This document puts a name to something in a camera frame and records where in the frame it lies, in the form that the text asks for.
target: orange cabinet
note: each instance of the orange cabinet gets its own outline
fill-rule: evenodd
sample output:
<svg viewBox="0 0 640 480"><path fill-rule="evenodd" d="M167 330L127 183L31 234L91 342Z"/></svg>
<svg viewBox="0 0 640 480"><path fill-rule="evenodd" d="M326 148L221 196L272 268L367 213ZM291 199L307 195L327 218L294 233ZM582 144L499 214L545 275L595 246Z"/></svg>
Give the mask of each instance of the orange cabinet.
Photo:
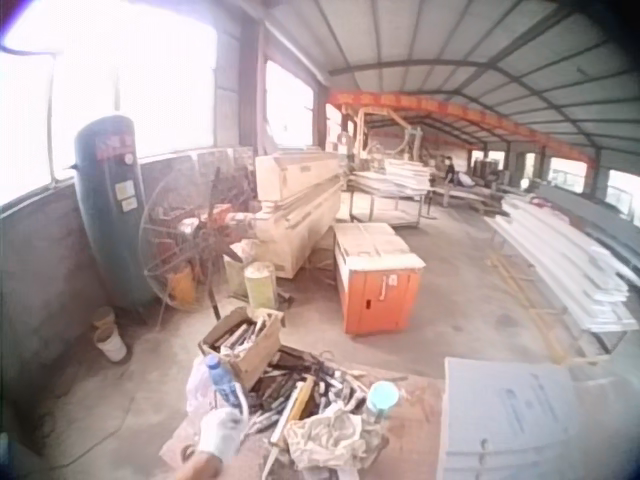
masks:
<svg viewBox="0 0 640 480"><path fill-rule="evenodd" d="M386 223L338 224L334 229L345 332L406 328L425 263Z"/></svg>

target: workbench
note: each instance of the workbench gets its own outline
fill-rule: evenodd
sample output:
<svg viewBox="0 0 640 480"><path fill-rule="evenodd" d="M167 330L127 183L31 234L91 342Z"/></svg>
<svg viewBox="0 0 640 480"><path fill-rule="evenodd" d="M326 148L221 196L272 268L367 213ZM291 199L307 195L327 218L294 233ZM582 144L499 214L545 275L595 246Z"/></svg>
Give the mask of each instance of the workbench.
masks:
<svg viewBox="0 0 640 480"><path fill-rule="evenodd" d="M442 414L442 395L444 382L415 375L381 370L362 365L340 365L350 370L360 370L366 376L359 380L370 387L380 380L394 382L402 391L400 402L385 420L385 432L389 445L376 462L361 477L367 480L431 480L436 478L438 454L440 449L440 418ZM183 445L193 442L193 421L186 419L167 442L161 456L174 468L180 465L179 452ZM221 479L259 480L264 460L269 453L266 441L271 433L247 438L238 454L225 465ZM274 466L271 478L278 480L300 479L295 471L284 470L278 463Z"/></svg>
<svg viewBox="0 0 640 480"><path fill-rule="evenodd" d="M424 197L426 194L418 195L418 214L417 216L413 216L412 214L405 212L400 209L400 199L404 198L400 195L388 195L388 194L380 194L374 193L372 191L368 191L362 188L349 186L349 220L357 221L360 223L371 223L371 222L381 222L386 223L390 227L419 227L420 219L422 218L422 205L424 203ZM363 217L359 214L353 213L353 203L354 203L354 195L355 193L362 193L364 195L369 196L369 214L367 217ZM384 198L384 199L392 199L395 200L395 206L393 210L378 210L376 215L375 212L375 203L376 198Z"/></svg>

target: glove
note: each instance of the glove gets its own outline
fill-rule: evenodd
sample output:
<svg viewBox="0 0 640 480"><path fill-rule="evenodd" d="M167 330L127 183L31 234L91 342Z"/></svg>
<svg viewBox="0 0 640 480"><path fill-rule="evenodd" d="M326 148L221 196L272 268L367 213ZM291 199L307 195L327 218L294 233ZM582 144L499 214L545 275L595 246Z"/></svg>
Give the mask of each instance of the glove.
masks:
<svg viewBox="0 0 640 480"><path fill-rule="evenodd" d="M247 429L247 422L233 408L211 410L200 423L198 450L215 455L222 463L233 457Z"/></svg>

